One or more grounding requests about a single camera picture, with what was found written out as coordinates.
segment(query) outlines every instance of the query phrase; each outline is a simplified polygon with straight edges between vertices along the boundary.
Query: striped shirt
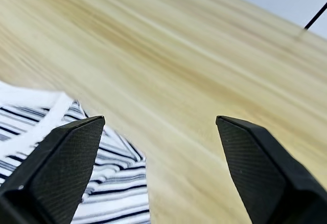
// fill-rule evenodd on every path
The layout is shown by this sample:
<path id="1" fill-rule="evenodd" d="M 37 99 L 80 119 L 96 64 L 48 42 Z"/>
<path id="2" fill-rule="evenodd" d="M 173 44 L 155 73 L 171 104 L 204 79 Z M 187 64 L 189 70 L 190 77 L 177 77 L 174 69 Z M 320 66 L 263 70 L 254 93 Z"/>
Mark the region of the striped shirt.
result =
<path id="1" fill-rule="evenodd" d="M 3 86 L 6 92 L 11 87 L 0 82 L 0 96 Z M 60 112 L 53 113 L 53 109 L 60 107 L 57 104 L 52 107 L 44 106 L 47 102 L 24 105 L 22 97 L 21 104 L 9 104 L 0 98 L 0 185 L 51 129 L 88 117 L 78 101 L 65 97 L 65 104 L 69 105 L 61 105 L 60 116 Z M 56 123 L 51 119 L 55 116 L 59 118 Z M 72 223 L 150 223 L 145 161 L 144 155 L 129 141 L 105 126 L 90 181 Z"/>

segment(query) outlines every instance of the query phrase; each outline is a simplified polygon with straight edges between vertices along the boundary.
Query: textured rubber pad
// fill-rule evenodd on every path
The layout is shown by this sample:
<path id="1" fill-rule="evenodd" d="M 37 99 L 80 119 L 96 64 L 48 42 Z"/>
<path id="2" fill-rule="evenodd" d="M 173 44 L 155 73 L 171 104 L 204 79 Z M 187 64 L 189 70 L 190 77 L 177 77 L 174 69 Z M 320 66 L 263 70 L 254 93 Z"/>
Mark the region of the textured rubber pad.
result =
<path id="1" fill-rule="evenodd" d="M 223 116 L 216 124 L 252 223 L 327 223 L 325 190 L 265 128 Z"/>
<path id="2" fill-rule="evenodd" d="M 1 223 L 69 224 L 90 179 L 103 117 L 58 128 L 0 187 Z"/>

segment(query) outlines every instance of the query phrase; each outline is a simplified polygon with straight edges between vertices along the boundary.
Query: wooden table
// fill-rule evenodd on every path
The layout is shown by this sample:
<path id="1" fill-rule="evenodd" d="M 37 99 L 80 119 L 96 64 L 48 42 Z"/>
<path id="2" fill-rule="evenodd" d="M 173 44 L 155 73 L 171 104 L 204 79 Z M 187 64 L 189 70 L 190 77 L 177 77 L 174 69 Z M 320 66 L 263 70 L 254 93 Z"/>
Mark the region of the wooden table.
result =
<path id="1" fill-rule="evenodd" d="M 240 0 L 0 0 L 0 78 L 59 89 L 148 157 L 153 223 L 250 223 L 216 115 L 327 185 L 326 41 Z"/>

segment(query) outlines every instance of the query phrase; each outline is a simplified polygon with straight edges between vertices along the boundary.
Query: navy stripe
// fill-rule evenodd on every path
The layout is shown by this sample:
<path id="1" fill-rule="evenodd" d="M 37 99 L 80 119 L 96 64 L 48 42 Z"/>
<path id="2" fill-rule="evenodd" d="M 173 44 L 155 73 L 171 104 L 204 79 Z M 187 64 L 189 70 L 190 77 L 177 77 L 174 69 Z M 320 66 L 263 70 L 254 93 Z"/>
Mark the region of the navy stripe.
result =
<path id="1" fill-rule="evenodd" d="M 21 132 L 26 132 L 26 130 L 23 130 L 23 129 L 21 129 L 21 128 L 17 128 L 17 127 L 15 127 L 15 126 L 13 126 L 13 125 L 11 125 L 11 124 L 8 124 L 8 123 L 0 122 L 0 124 L 5 125 L 5 126 L 7 126 L 7 127 L 11 127 L 11 128 L 13 128 L 13 129 L 18 130 L 18 131 L 21 131 Z"/>
<path id="2" fill-rule="evenodd" d="M 16 161 L 19 161 L 19 162 L 24 161 L 24 159 L 21 159 L 21 158 L 19 158 L 17 156 L 13 156 L 13 155 L 7 156 L 7 158 L 10 158 L 10 159 L 13 159 L 13 160 L 16 160 Z"/>
<path id="3" fill-rule="evenodd" d="M 115 189 L 115 190 L 107 190 L 107 191 L 93 192 L 89 196 L 92 196 L 92 195 L 102 195 L 102 194 L 114 193 L 114 192 L 125 192 L 125 191 L 131 190 L 131 189 L 142 188 L 142 187 L 147 187 L 147 185 L 133 186 L 133 187 L 125 188 L 125 189 Z"/>
<path id="4" fill-rule="evenodd" d="M 19 133 L 15 132 L 15 131 L 12 131 L 10 129 L 4 128 L 2 126 L 0 126 L 0 129 L 3 130 L 3 131 L 6 131 L 8 133 L 12 133 L 13 135 L 16 135 L 16 136 L 19 135 Z"/>
<path id="5" fill-rule="evenodd" d="M 104 151 L 106 151 L 106 152 L 110 152 L 110 153 L 115 154 L 115 155 L 118 155 L 118 156 L 122 156 L 122 157 L 124 157 L 124 158 L 132 159 L 133 161 L 135 161 L 135 159 L 132 158 L 132 157 L 130 157 L 130 156 L 126 156 L 126 155 L 120 154 L 120 153 L 118 153 L 118 152 L 110 151 L 110 150 L 108 150 L 108 149 L 106 149 L 106 148 L 103 148 L 103 147 L 101 147 L 101 146 L 99 146 L 99 149 L 104 150 Z"/>
<path id="6" fill-rule="evenodd" d="M 1 107 L 0 110 L 3 110 L 3 111 L 5 111 L 5 112 L 7 112 L 7 113 L 10 113 L 10 114 L 13 114 L 13 115 L 16 115 L 16 116 L 19 116 L 19 117 L 21 117 L 21 118 L 26 118 L 26 119 L 31 120 L 31 121 L 34 121 L 34 122 L 39 122 L 39 120 L 37 120 L 37 119 L 30 118 L 30 117 L 27 117 L 27 116 L 24 116 L 24 115 L 21 115 L 21 114 L 15 113 L 15 112 L 13 112 L 13 111 L 10 111 L 10 110 L 7 110 L 7 109 L 4 109 L 3 107 Z"/>
<path id="7" fill-rule="evenodd" d="M 112 164 L 112 163 L 108 163 L 108 164 L 98 164 L 98 163 L 94 163 L 95 166 L 105 166 L 105 165 L 113 165 L 113 166 L 117 166 L 120 170 L 124 170 L 124 168 L 121 165 L 118 164 Z"/>
<path id="8" fill-rule="evenodd" d="M 74 118 L 74 119 L 76 119 L 76 120 L 81 120 L 81 118 L 77 118 L 77 117 L 74 117 L 74 116 L 72 116 L 72 115 L 68 115 L 68 114 L 66 114 L 65 117 L 70 117 L 70 118 Z"/>
<path id="9" fill-rule="evenodd" d="M 123 170 L 133 170 L 133 169 L 145 169 L 145 166 L 130 167 L 130 168 L 126 168 L 126 169 L 123 169 Z"/>
<path id="10" fill-rule="evenodd" d="M 132 147 L 132 149 L 136 152 L 136 154 L 141 158 L 141 160 L 144 159 L 144 156 L 142 156 L 138 150 L 132 145 L 132 143 L 130 143 L 129 141 L 127 141 L 127 143 Z"/>
<path id="11" fill-rule="evenodd" d="M 87 118 L 89 118 L 89 115 L 85 112 L 85 110 L 83 110 L 83 112 L 84 112 L 84 115 L 85 115 Z"/>
<path id="12" fill-rule="evenodd" d="M 27 107 L 21 107 L 21 106 L 15 106 L 16 109 L 19 109 L 19 110 L 22 110 L 22 111 L 25 111 L 27 113 L 31 113 L 31 114 L 34 114 L 34 115 L 37 115 L 39 117 L 44 117 L 45 114 L 44 113 L 41 113 L 37 110 L 33 110 L 31 108 L 27 108 Z"/>
<path id="13" fill-rule="evenodd" d="M 2 179 L 7 179 L 8 176 L 6 176 L 6 175 L 0 173 L 0 178 L 2 178 Z"/>
<path id="14" fill-rule="evenodd" d="M 2 160 L 0 160 L 0 166 L 1 166 L 1 168 L 8 169 L 10 171 L 14 171 L 16 169 L 16 166 L 9 164 Z"/>
<path id="15" fill-rule="evenodd" d="M 138 211 L 138 212 L 134 212 L 134 213 L 126 214 L 126 215 L 121 215 L 121 216 L 111 218 L 111 219 L 107 219 L 107 220 L 100 220 L 100 221 L 96 221 L 96 222 L 91 222 L 89 224 L 105 224 L 105 223 L 109 223 L 111 221 L 123 219 L 123 218 L 134 216 L 134 215 L 141 215 L 143 213 L 148 213 L 148 212 L 150 212 L 150 210 L 141 210 L 141 211 Z"/>

